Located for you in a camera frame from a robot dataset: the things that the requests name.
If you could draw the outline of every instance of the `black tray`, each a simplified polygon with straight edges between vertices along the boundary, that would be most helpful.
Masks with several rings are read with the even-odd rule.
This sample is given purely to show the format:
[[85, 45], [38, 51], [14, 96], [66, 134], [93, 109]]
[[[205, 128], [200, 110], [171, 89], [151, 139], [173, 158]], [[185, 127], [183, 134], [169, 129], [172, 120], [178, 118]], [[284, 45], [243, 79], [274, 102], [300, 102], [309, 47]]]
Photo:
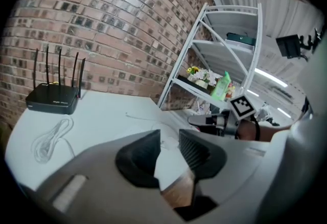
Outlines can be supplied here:
[[201, 87], [201, 86], [195, 84], [194, 82], [189, 81], [187, 78], [184, 78], [184, 77], [182, 77], [182, 76], [180, 76], [180, 75], [178, 75], [177, 78], [178, 78], [179, 80], [181, 80], [181, 81], [187, 83], [188, 85], [193, 86], [193, 87], [197, 88], [198, 90], [200, 90], [200, 91], [202, 91], [202, 92], [207, 93], [207, 94], [210, 95], [210, 91], [209, 91], [209, 90], [207, 90], [206, 88], [203, 88], [203, 87]]

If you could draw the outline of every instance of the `flower pot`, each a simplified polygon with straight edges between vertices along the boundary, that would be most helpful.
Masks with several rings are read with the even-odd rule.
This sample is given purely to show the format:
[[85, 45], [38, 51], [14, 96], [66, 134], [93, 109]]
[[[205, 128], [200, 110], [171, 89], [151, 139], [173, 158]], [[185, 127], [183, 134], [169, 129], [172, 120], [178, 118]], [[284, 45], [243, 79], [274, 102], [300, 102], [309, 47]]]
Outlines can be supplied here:
[[198, 79], [198, 80], [195, 82], [195, 84], [197, 84], [197, 85], [199, 85], [199, 86], [201, 86], [201, 87], [203, 87], [203, 88], [207, 88], [207, 87], [208, 87], [208, 83], [204, 82], [204, 81], [201, 80], [201, 79]]

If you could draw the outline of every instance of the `green bottle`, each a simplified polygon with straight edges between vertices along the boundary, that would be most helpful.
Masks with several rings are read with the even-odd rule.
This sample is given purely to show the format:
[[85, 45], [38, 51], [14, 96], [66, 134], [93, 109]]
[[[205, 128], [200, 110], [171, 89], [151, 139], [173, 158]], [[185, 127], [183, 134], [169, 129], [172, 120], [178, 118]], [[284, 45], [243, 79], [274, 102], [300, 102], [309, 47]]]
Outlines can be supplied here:
[[227, 71], [225, 71], [225, 76], [222, 77], [217, 82], [217, 85], [216, 85], [214, 91], [211, 93], [211, 96], [217, 100], [221, 100], [221, 101], [225, 100], [228, 85], [230, 84], [230, 82], [231, 82], [231, 79], [230, 79], [229, 73]]

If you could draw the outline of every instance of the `metal shelving unit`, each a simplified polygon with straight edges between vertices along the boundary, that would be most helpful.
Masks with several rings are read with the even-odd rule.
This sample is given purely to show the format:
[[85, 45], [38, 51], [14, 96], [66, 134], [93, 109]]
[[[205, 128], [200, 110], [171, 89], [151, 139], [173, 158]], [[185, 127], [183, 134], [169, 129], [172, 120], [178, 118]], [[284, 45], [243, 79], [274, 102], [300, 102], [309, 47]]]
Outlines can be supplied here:
[[[194, 39], [200, 25], [205, 26], [212, 40]], [[226, 34], [247, 34], [255, 37], [255, 46], [227, 40]], [[254, 69], [258, 64], [263, 36], [263, 16], [261, 4], [257, 8], [246, 6], [208, 6], [204, 4], [176, 60], [168, 81], [160, 96], [161, 108], [173, 84], [221, 109], [227, 103], [177, 79], [178, 71], [189, 48], [192, 48], [208, 70], [224, 75], [228, 71], [232, 81], [241, 85], [239, 94], [246, 92], [252, 82]]]

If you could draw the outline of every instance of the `brick wall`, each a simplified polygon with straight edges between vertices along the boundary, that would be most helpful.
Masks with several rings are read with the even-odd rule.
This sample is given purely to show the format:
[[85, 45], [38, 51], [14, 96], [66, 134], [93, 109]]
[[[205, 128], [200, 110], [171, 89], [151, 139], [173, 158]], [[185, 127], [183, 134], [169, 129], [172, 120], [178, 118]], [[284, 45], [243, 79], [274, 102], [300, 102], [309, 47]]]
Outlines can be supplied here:
[[[50, 80], [58, 80], [61, 49], [62, 82], [69, 84], [79, 52], [86, 58], [84, 88], [157, 101], [205, 2], [212, 0], [18, 0], [1, 43], [0, 119], [14, 125], [26, 108], [36, 49], [37, 84], [45, 81], [47, 45]], [[193, 64], [198, 60], [190, 52], [180, 73]], [[193, 100], [179, 88], [171, 98], [168, 108]]]

